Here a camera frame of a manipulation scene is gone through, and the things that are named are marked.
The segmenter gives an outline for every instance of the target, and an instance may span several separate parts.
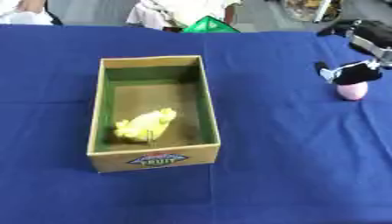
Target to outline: table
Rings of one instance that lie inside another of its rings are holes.
[[[309,32],[176,34],[0,26],[0,223],[392,221],[392,76],[336,98],[312,67],[365,57]],[[98,174],[86,157],[99,58],[201,54],[216,164]]]

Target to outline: person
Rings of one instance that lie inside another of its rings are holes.
[[[40,13],[46,6],[46,0],[20,0],[17,8],[20,11]]]
[[[20,0],[17,5],[17,9],[20,11],[31,11],[35,13],[40,13],[43,9],[45,9],[47,14],[52,17],[52,23],[54,25],[63,25],[61,20],[48,10],[47,0]]]

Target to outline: open box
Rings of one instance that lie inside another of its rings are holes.
[[[172,108],[153,143],[125,143],[114,124]],[[99,172],[213,163],[221,145],[200,56],[102,59],[87,155]]]

